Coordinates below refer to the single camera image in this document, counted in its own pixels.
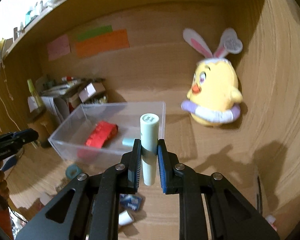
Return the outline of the left hand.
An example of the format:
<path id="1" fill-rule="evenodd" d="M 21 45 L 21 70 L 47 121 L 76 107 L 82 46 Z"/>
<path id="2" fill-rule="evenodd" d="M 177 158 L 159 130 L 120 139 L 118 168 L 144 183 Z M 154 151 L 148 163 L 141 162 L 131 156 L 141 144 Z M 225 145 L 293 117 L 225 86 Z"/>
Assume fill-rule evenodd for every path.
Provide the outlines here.
<path id="1" fill-rule="evenodd" d="M 3 167 L 3 161 L 0 161 L 0 196 L 2 196 L 2 198 L 4 198 L 4 200 L 8 200 L 9 199 L 9 188 L 7 187 L 7 181 L 5 180 L 5 174 L 4 172 L 1 170 L 1 168 Z"/>

